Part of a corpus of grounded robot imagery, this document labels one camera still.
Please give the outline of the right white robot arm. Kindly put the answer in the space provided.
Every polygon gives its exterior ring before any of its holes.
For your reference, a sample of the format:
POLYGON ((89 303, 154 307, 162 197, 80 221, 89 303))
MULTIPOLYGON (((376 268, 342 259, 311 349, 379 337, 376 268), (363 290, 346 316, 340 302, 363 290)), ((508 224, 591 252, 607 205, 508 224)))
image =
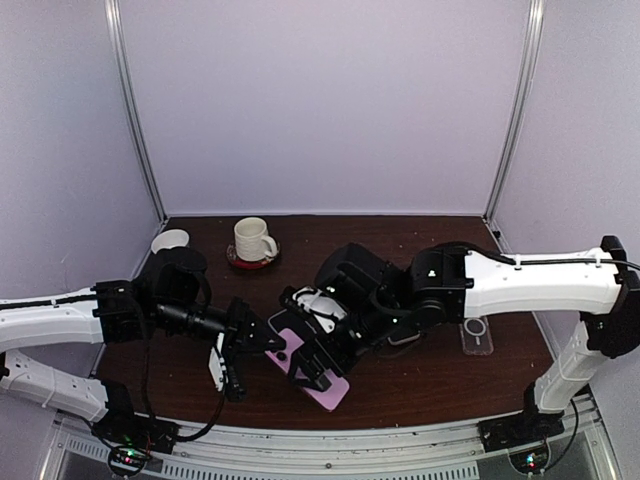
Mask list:
POLYGON ((503 255, 466 242, 420 251, 406 269, 350 243, 322 264, 311 288, 283 301, 319 331, 290 357, 290 380, 326 392, 360 357, 396 332, 443 323, 542 311, 575 311, 580 320, 547 372, 530 384, 513 419, 530 442, 560 418, 607 360, 639 345, 639 276, 614 236, 586 251, 503 255))

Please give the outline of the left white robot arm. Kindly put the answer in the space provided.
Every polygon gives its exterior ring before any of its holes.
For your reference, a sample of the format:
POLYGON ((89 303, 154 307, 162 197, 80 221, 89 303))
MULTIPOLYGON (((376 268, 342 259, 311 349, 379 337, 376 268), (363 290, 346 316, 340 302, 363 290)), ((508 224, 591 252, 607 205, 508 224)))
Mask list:
POLYGON ((150 255, 132 280, 98 282, 72 293, 1 303, 1 389, 12 396, 102 423, 123 444, 144 433, 128 389, 117 382, 82 378, 24 355, 29 347, 66 343, 148 343, 154 332, 213 344, 209 371, 231 401, 246 390, 235 368, 238 356, 285 346, 239 298, 212 306, 207 260, 190 247, 150 255))

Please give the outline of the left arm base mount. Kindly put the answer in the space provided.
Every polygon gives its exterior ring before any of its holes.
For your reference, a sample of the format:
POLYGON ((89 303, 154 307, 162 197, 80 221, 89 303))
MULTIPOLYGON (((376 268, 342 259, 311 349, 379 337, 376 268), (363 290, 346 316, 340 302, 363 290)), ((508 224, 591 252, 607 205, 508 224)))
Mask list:
POLYGON ((152 459, 152 453, 173 452, 177 423, 137 413, 127 387, 119 382, 99 380, 98 386, 106 395, 106 412, 89 425, 92 434, 109 446, 108 462, 119 463, 117 474, 133 468, 131 474, 136 475, 152 459))

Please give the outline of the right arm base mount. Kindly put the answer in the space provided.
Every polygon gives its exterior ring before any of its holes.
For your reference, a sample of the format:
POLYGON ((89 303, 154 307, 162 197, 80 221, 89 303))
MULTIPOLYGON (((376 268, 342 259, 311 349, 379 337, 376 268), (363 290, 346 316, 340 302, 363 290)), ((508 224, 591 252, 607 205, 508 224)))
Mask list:
POLYGON ((522 474, 542 474, 553 464, 548 439, 562 434, 563 413, 541 413, 535 403, 535 384, 523 394, 523 410, 519 413, 478 423, 479 436, 486 453, 514 449, 540 442, 528 451, 510 455, 511 465, 522 474))

